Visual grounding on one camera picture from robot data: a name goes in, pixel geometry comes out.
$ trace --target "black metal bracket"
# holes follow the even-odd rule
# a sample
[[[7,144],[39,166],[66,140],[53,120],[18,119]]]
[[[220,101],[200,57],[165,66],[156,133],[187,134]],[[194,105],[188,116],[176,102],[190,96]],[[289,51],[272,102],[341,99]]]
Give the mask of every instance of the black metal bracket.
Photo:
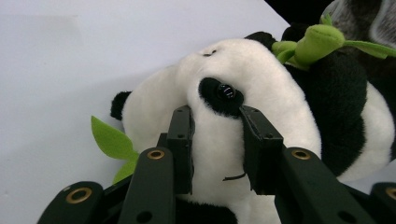
[[[282,223],[396,223],[396,183],[378,183],[370,195],[343,185],[311,151],[286,148],[262,112],[240,111],[251,189],[276,196]],[[190,108],[178,108],[169,132],[140,154],[133,176],[105,190],[94,182],[61,190],[38,224],[175,223],[175,195],[192,193],[193,132]]]

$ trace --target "panda plush toy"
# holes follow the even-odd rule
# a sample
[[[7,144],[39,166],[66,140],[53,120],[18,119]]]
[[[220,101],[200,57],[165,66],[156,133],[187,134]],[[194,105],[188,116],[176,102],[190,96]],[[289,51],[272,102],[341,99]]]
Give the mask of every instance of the panda plush toy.
[[[293,24],[282,40],[299,41],[305,30]],[[259,109],[286,147],[309,149],[340,181],[395,158],[395,118],[359,63],[335,50],[308,69],[283,64],[275,42],[264,32],[220,41],[115,97],[111,115],[138,153],[156,146],[176,108],[191,108],[193,191],[177,195],[177,223],[280,222],[274,197],[256,195],[247,176],[222,181],[244,173],[241,105]]]

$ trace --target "white surface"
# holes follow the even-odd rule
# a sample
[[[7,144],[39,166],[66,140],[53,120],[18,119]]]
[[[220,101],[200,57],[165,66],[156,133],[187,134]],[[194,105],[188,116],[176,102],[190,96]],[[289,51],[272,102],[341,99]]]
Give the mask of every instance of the white surface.
[[[36,223],[78,181],[110,186],[122,161],[97,147],[90,118],[120,128],[119,91],[221,39],[286,27],[262,0],[2,0],[0,223]]]

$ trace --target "panda ear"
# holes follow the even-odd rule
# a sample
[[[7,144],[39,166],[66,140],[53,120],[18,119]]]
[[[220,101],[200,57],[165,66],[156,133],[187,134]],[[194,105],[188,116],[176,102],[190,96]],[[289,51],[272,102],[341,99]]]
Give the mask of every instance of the panda ear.
[[[292,22],[290,27],[288,27],[282,35],[282,40],[289,40],[297,42],[301,40],[306,29],[309,27],[307,24]]]
[[[257,32],[245,37],[245,39],[256,40],[262,43],[266,48],[271,50],[272,45],[276,42],[276,40],[272,37],[272,35],[265,32]]]
[[[126,99],[130,94],[131,91],[122,91],[119,92],[116,97],[114,97],[113,101],[111,102],[111,117],[122,120],[122,109],[125,105]]]

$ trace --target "white background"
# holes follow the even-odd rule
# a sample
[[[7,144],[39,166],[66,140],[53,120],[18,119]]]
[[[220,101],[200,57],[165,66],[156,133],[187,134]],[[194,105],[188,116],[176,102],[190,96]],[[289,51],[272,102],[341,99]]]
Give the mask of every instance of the white background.
[[[91,115],[119,91],[225,38],[288,25],[263,0],[2,0],[0,224],[36,223],[64,187],[111,185],[123,161],[104,155]],[[351,183],[396,181],[388,169]]]

